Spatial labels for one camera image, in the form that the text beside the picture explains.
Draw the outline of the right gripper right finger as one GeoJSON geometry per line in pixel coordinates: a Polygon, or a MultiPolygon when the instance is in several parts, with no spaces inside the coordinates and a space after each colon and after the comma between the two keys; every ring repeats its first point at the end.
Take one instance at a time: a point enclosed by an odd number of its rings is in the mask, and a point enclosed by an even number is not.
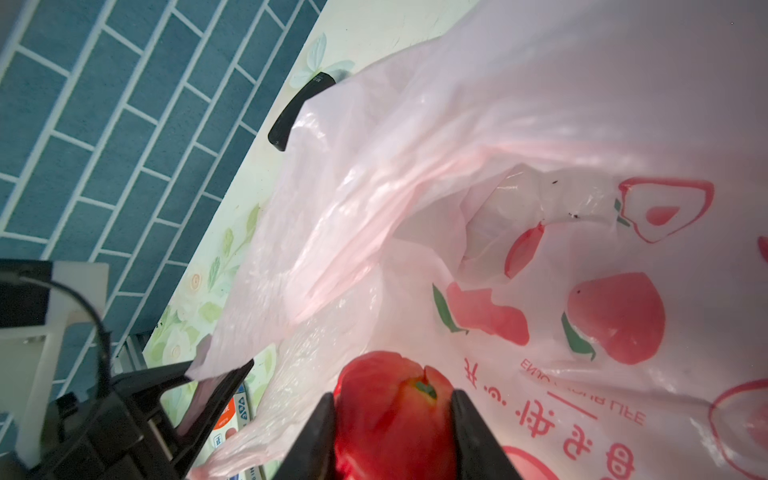
{"type": "Polygon", "coordinates": [[[522,479],[465,391],[453,391],[451,416],[457,479],[522,479]]]}

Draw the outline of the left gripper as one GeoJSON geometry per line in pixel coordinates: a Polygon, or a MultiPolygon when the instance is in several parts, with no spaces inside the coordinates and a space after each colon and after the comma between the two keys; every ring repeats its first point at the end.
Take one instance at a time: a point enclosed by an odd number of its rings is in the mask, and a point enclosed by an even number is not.
{"type": "Polygon", "coordinates": [[[186,477],[226,407],[254,366],[198,383],[174,428],[161,395],[190,382],[191,361],[112,379],[116,393],[82,407],[73,397],[53,404],[54,447],[35,467],[15,454],[1,458],[3,479],[178,479],[186,477]]]}

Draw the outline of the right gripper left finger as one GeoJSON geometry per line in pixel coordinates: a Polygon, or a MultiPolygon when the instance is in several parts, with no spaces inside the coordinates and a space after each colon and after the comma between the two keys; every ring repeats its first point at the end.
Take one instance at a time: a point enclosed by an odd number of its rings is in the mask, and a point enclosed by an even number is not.
{"type": "Polygon", "coordinates": [[[335,468],[335,399],[324,393],[282,461],[274,480],[332,480],[335,468]]]}

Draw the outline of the red fake apple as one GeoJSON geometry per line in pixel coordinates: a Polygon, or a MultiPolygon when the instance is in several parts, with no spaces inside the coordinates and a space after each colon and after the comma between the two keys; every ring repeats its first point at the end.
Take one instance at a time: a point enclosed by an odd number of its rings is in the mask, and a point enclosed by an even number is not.
{"type": "Polygon", "coordinates": [[[334,390],[336,477],[455,479],[453,391],[438,370],[395,352],[352,360],[334,390]]]}

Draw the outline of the pink plastic bag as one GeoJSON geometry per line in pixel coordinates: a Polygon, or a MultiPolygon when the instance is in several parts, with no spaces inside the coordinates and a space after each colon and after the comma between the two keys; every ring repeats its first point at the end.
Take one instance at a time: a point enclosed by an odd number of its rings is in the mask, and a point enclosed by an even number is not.
{"type": "Polygon", "coordinates": [[[483,1],[309,100],[190,374],[269,345],[194,479],[287,454],[375,350],[523,470],[767,475],[767,5],[483,1]]]}

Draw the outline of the toothpaste box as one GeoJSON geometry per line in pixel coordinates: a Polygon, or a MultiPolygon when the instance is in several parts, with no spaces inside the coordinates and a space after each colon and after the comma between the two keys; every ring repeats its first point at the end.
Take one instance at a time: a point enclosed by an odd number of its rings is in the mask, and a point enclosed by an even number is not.
{"type": "Polygon", "coordinates": [[[241,384],[226,404],[209,436],[209,444],[216,450],[227,439],[242,430],[251,421],[245,384],[241,384]]]}

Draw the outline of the black stapler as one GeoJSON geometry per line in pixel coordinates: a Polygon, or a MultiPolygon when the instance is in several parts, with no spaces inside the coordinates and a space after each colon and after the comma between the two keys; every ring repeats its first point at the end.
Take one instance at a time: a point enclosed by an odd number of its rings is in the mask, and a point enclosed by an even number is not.
{"type": "Polygon", "coordinates": [[[269,143],[278,151],[284,152],[293,125],[303,105],[335,84],[336,80],[326,72],[320,72],[315,75],[298,91],[278,115],[267,135],[269,143]]]}

